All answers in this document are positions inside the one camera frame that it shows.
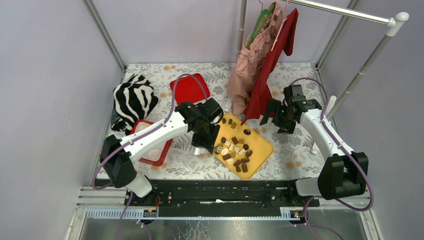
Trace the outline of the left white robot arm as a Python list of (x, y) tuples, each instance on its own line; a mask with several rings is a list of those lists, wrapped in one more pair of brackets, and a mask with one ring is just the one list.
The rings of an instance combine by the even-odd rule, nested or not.
[(126, 188), (142, 205), (148, 206), (155, 200), (153, 185), (135, 170), (134, 164), (153, 148), (189, 132), (193, 133), (191, 145), (195, 155), (212, 154), (223, 116), (223, 109), (213, 98), (197, 104), (185, 101), (173, 105), (167, 117), (139, 132), (120, 139), (108, 136), (103, 142), (98, 169), (109, 177), (108, 186)]

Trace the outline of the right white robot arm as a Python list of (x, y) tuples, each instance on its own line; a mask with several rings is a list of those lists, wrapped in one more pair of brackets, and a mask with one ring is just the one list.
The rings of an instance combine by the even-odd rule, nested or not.
[(295, 187), (287, 191), (287, 201), (301, 205), (307, 196), (335, 200), (365, 193), (369, 159), (363, 152), (355, 152), (346, 144), (327, 120), (322, 106), (316, 99), (307, 99), (301, 85), (284, 88), (284, 101), (270, 99), (261, 125), (272, 117), (279, 133), (294, 133), (297, 124), (312, 137), (325, 163), (318, 177), (295, 181)]

